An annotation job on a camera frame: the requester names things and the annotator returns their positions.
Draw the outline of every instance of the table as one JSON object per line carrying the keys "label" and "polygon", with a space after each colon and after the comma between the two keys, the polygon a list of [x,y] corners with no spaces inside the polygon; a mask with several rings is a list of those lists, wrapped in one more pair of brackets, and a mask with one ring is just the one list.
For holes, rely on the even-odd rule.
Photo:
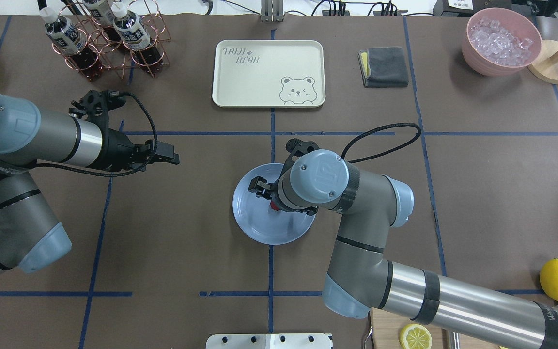
{"label": "table", "polygon": [[[556,19],[539,18],[545,38]],[[231,197],[255,166],[283,162],[299,137],[341,152],[355,135],[416,122],[420,142],[359,165],[411,186],[414,214],[393,229],[385,257],[552,305],[541,266],[558,258],[558,87],[524,69],[487,78],[460,53],[465,18],[166,16],[171,66],[90,84],[64,66],[40,18],[0,16],[0,93],[66,112],[89,89],[126,89],[146,104],[160,141],[182,163],[113,181],[53,169],[31,174],[73,250],[35,274],[0,276],[0,348],[203,348],[213,333],[325,332],[356,348],[368,324],[321,300],[339,215],[269,247],[235,223]],[[327,99],[316,109],[222,109],[211,101],[213,54],[224,39],[311,39],[324,47]],[[360,49],[399,46],[408,88],[365,89]],[[111,127],[134,142],[149,126],[130,101]],[[367,137],[356,159],[403,143]]]}

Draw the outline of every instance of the wooden cutting board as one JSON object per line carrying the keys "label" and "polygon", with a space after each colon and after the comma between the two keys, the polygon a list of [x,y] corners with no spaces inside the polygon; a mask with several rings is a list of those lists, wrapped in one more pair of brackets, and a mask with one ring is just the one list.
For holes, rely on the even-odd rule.
{"label": "wooden cutting board", "polygon": [[[374,349],[402,349],[399,343],[401,329],[413,323],[408,318],[372,308],[370,321],[374,327],[372,339]],[[447,332],[440,327],[425,326],[432,334],[432,349],[448,349]],[[460,335],[460,349],[500,349],[498,345],[484,342],[470,336]]]}

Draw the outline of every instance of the round plate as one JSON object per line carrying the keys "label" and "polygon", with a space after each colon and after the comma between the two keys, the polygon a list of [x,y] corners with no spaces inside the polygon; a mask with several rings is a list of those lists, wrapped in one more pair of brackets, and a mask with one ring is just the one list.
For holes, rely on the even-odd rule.
{"label": "round plate", "polygon": [[274,183],[282,168],[283,164],[268,163],[249,171],[236,186],[232,200],[234,218],[242,231],[267,245],[283,245],[303,236],[315,217],[300,212],[275,211],[270,208],[270,201],[247,191],[251,180],[257,176]]}

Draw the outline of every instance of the bottle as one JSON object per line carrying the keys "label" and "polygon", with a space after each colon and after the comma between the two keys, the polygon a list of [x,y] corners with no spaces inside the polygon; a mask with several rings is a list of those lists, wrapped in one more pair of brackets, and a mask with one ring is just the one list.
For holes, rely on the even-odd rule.
{"label": "bottle", "polygon": [[133,11],[127,11],[126,5],[114,2],[111,10],[115,15],[113,27],[120,33],[128,48],[133,50],[135,60],[146,72],[154,75],[161,71],[162,57],[152,38],[143,27],[141,18]]}
{"label": "bottle", "polygon": [[[95,21],[102,27],[102,31],[105,33],[107,38],[112,42],[122,42],[122,38],[118,31],[113,28],[113,20],[115,16],[111,11],[110,0],[83,0],[83,5],[87,8],[87,11],[92,15]],[[128,51],[124,45],[118,46],[119,49]]]}
{"label": "bottle", "polygon": [[97,53],[87,45],[87,37],[79,32],[73,23],[50,7],[40,10],[44,20],[46,35],[64,56],[75,62],[80,73],[92,82],[102,75],[102,63]]}

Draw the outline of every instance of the bear face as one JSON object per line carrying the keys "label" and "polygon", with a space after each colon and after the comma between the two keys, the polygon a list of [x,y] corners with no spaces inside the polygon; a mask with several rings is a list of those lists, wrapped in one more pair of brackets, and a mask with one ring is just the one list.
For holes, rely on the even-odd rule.
{"label": "bear face", "polygon": [[279,98],[284,104],[313,104],[317,98],[314,89],[314,78],[306,77],[302,80],[285,77],[281,79],[283,89]]}

